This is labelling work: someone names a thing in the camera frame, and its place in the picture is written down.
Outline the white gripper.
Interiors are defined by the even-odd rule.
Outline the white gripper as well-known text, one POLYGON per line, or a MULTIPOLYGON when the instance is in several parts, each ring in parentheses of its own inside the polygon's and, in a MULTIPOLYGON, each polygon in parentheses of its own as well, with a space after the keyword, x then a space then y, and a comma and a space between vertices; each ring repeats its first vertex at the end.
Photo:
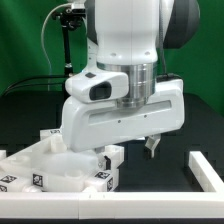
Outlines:
POLYGON ((181 79, 159 82, 147 104, 134 109, 118 108, 115 100, 85 104, 69 97, 62 112, 63 142, 75 152, 96 148, 98 166, 105 169, 105 150, 99 147, 149 136, 145 146, 153 158, 160 133, 180 129, 184 123, 182 91, 181 79))

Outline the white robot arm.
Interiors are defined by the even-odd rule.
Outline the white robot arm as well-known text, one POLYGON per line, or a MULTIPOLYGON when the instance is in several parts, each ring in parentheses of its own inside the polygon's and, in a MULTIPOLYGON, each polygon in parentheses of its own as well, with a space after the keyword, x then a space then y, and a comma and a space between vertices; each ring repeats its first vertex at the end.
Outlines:
POLYGON ((180 48, 200 20, 197 0, 88 0, 87 28, 96 54, 66 81, 62 137, 83 168, 94 151, 162 133, 184 123, 183 81, 156 74, 164 49, 180 48))

